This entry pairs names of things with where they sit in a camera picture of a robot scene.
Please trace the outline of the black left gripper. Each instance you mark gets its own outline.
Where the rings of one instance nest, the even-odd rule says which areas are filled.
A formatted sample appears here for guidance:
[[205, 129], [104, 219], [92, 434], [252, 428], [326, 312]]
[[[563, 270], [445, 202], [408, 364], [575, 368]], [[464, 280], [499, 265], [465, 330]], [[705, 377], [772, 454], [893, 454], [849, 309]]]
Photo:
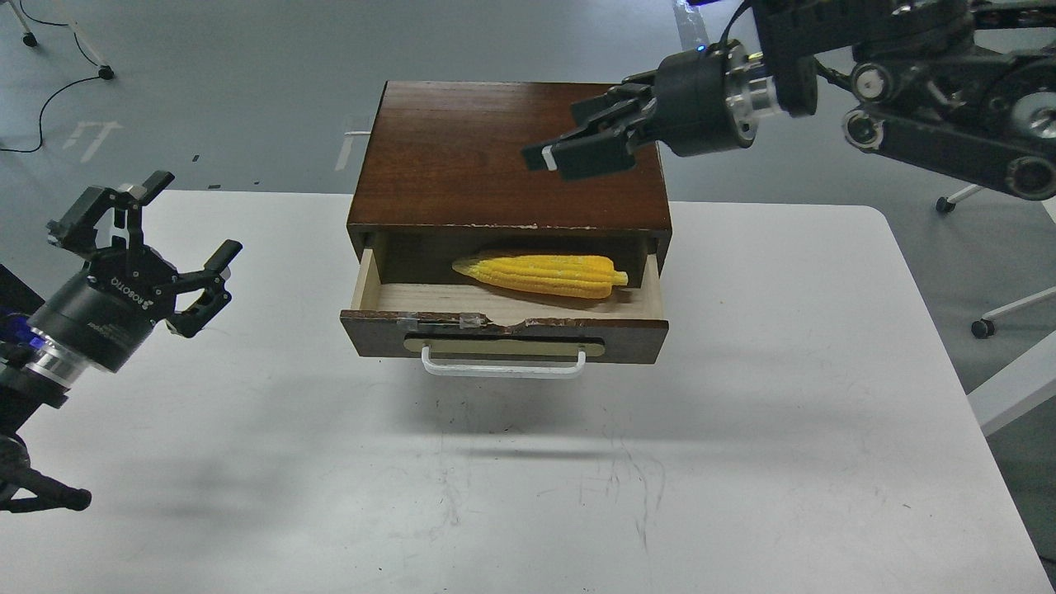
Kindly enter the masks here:
[[[170, 172], [154, 172], [140, 185], [90, 186], [63, 218], [48, 222], [49, 244], [87, 262], [30, 316], [29, 324], [38, 334], [116, 372], [158, 321], [167, 317], [173, 334], [192, 338], [230, 304], [233, 296], [225, 282], [228, 266], [243, 249], [241, 242], [223, 241], [203, 268], [186, 274], [177, 274], [144, 243], [142, 210], [174, 179]], [[106, 214], [122, 219], [127, 240], [99, 248], [96, 225]], [[127, 260], [135, 261], [133, 268]], [[168, 294], [158, 294], [161, 285], [167, 285]], [[173, 313], [174, 295], [197, 290], [201, 294], [192, 305]]]

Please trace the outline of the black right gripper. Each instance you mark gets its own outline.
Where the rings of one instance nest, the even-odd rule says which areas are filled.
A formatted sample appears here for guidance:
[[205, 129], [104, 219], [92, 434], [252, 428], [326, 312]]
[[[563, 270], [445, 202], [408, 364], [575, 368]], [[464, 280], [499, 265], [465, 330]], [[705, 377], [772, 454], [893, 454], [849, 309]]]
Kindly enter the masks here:
[[751, 147], [762, 106], [760, 55], [744, 48], [686, 50], [601, 95], [571, 105], [573, 130], [521, 147], [532, 172], [566, 181], [626, 172], [643, 146], [660, 142], [678, 157]]

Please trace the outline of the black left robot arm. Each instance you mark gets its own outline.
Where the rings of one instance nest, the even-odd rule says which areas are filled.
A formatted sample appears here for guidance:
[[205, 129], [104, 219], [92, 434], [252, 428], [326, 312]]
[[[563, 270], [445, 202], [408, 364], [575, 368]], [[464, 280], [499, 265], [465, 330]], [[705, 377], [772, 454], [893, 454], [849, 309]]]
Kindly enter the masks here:
[[34, 469], [19, 430], [41, 407], [63, 406], [86, 369], [118, 371], [156, 324], [195, 336], [233, 298], [225, 282], [242, 248], [237, 241], [223, 241], [189, 273], [144, 241], [144, 207], [173, 179], [154, 172], [142, 184], [90, 186], [50, 221], [49, 243], [75, 253], [83, 266], [49, 299], [2, 271], [3, 511], [87, 511], [91, 493]]

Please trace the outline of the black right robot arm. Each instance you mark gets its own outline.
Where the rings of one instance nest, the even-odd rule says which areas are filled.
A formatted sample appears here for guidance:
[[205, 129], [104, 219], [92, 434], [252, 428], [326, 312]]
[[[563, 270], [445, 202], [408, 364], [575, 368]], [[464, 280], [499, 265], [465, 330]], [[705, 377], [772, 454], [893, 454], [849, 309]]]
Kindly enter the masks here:
[[566, 180], [623, 172], [663, 143], [679, 157], [747, 149], [768, 112], [814, 114], [818, 80], [857, 100], [856, 149], [1023, 200], [1054, 196], [1054, 47], [977, 45], [980, 30], [1051, 29], [1052, 1], [743, 1], [761, 48], [729, 30], [571, 106], [576, 128], [521, 150]]

